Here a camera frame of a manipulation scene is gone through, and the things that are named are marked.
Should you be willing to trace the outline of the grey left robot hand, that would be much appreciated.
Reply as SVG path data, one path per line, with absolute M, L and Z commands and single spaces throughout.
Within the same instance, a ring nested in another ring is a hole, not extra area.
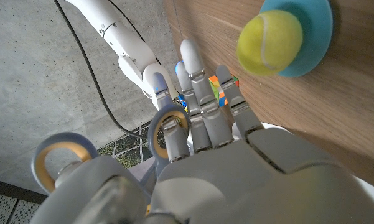
M 262 127 L 227 68 L 217 74 L 242 139 L 177 158 L 149 192 L 87 138 L 53 135 L 32 160 L 49 193 L 32 223 L 374 223 L 374 198 L 346 168 L 284 129 Z

